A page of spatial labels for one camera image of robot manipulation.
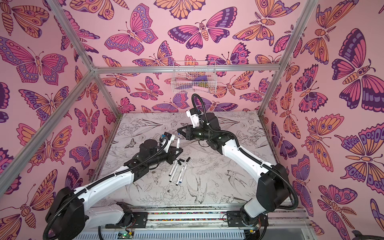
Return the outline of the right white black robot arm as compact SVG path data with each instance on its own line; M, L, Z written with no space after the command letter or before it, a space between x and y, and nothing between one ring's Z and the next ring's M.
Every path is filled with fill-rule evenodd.
M194 109L186 114L191 124L179 128L180 135L188 141L206 141L211 149L237 163L256 181L256 196L240 209L241 219L246 226L257 224L262 216L277 209L298 208L297 191L281 164L273 165L246 150L234 133L220 128L215 114L204 114Z

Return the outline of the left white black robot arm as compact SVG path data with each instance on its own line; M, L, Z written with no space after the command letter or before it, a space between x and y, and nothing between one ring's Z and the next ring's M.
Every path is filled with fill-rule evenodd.
M46 215L44 240L73 240L84 229L102 226L127 228L134 225L134 215L128 203L91 211L101 199L116 190L134 183L146 175L152 166L162 162L170 165L183 153L182 148L170 145L167 137L158 143L146 140L140 150L117 171L86 186L61 189Z

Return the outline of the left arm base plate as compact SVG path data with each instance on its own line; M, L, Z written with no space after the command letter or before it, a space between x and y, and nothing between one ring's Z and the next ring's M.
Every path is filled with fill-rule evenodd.
M123 218L116 224L105 225L106 229L144 229L148 222L148 212L133 212L125 214Z

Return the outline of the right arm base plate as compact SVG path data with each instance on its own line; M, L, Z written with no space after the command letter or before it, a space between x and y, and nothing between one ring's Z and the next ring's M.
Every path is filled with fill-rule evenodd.
M229 227L265 227L268 226L267 215L260 214L255 218L248 217L245 212L242 211L227 211L226 212L227 223Z

